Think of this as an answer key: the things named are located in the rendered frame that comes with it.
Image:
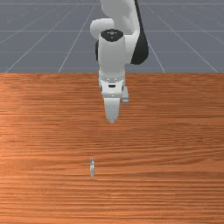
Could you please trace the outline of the small grey blue USB stick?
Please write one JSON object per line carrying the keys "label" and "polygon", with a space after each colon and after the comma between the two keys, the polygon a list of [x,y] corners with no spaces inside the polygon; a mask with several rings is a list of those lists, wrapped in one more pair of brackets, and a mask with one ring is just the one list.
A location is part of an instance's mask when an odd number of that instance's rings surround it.
{"label": "small grey blue USB stick", "polygon": [[89,159],[89,163],[90,163],[90,166],[89,166],[90,176],[94,177],[95,176],[95,162],[92,157]]}

